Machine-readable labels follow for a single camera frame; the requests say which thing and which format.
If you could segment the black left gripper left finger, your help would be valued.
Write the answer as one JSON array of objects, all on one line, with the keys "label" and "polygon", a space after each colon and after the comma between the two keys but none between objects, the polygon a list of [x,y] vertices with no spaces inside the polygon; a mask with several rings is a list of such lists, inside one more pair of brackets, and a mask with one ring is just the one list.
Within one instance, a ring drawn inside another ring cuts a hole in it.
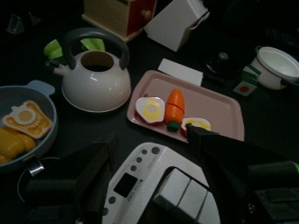
[{"label": "black left gripper left finger", "polygon": [[110,133],[62,158],[31,163],[23,172],[26,224],[102,224],[118,135]]}]

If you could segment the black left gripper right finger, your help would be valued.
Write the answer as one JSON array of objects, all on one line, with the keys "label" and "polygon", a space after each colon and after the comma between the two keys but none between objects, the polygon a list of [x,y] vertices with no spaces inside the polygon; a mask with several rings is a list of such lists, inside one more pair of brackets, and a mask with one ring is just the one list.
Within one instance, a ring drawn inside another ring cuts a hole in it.
[{"label": "black left gripper right finger", "polygon": [[299,164],[278,153],[192,125],[200,162],[223,224],[299,224]]}]

